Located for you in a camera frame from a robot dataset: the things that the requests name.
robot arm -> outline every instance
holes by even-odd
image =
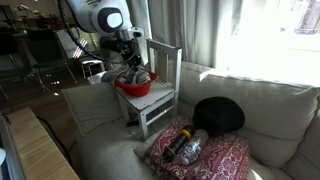
[[[86,32],[116,34],[120,41],[143,36],[143,30],[132,27],[125,0],[101,0],[95,6],[85,0],[66,0],[78,25]]]

red patterned pillow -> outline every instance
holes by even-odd
[[[163,162],[164,150],[188,124],[190,122],[186,118],[180,117],[161,133],[150,152],[151,163],[177,179],[247,179],[250,159],[248,141],[232,134],[209,138],[197,161],[187,166],[181,163],[181,151],[173,162]]]

white wooden chair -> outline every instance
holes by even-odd
[[[143,97],[132,97],[122,89],[117,88],[118,97],[124,118],[130,121],[128,107],[138,115],[140,128],[144,139],[148,138],[148,125],[161,116],[172,111],[176,116],[178,107],[178,95],[180,84],[181,54],[182,49],[169,46],[152,39],[147,39],[148,59],[152,72],[159,77],[151,83],[150,91]],[[173,72],[169,72],[169,61],[172,62]],[[147,114],[153,112],[164,103],[171,101],[171,106],[147,120]]]

pillow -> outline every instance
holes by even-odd
[[[122,117],[115,89],[110,83],[63,89],[62,93],[82,136]]]
[[[160,134],[152,149],[146,152],[146,162],[151,167],[158,167],[157,174],[170,174],[176,179],[247,179],[250,159],[248,142],[231,134],[209,138],[197,161],[187,166],[181,163],[181,151],[173,162],[164,163],[164,150],[188,124],[190,121],[186,118],[178,118]]]

cable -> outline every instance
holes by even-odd
[[[60,141],[60,139],[58,138],[58,136],[56,135],[56,133],[54,132],[54,130],[52,129],[52,127],[50,126],[50,124],[48,123],[48,121],[46,121],[45,119],[37,116],[37,118],[42,121],[43,123],[45,123],[49,130],[51,131],[51,134],[53,135],[53,137],[56,139],[56,141],[58,142],[58,144],[62,147],[63,151],[66,153],[67,156],[67,161],[69,162],[70,166],[73,167],[73,163],[72,163],[72,159],[71,156],[69,154],[68,149],[66,148],[66,146]]]
[[[70,38],[72,39],[72,41],[73,41],[77,46],[79,46],[79,48],[80,48],[83,52],[85,52],[85,53],[88,54],[89,56],[93,57],[94,59],[98,59],[98,60],[103,61],[103,62],[106,62],[106,63],[111,63],[111,64],[122,64],[122,63],[123,63],[123,62],[112,62],[112,60],[114,60],[117,56],[122,55],[123,53],[125,53],[126,51],[128,51],[128,49],[120,52],[118,55],[112,57],[111,59],[104,59],[104,58],[102,58],[102,57],[99,57],[99,56],[94,55],[94,54],[91,53],[87,48],[83,47],[83,46],[80,44],[80,42],[77,40],[77,38],[75,37],[75,35],[73,34],[73,32],[70,30],[69,24],[68,24],[67,21],[66,21],[66,17],[65,17],[65,14],[64,14],[63,2],[62,2],[63,0],[57,0],[57,1],[58,1],[59,14],[60,14],[62,23],[63,23],[63,25],[65,26],[65,29],[66,29],[67,33],[69,34],[69,36],[70,36]],[[133,55],[132,55],[129,59],[125,60],[124,62],[130,61],[130,60],[134,57],[135,53],[137,52],[137,49],[138,49],[138,48],[136,48],[136,50],[135,50],[135,52],[133,53]]]

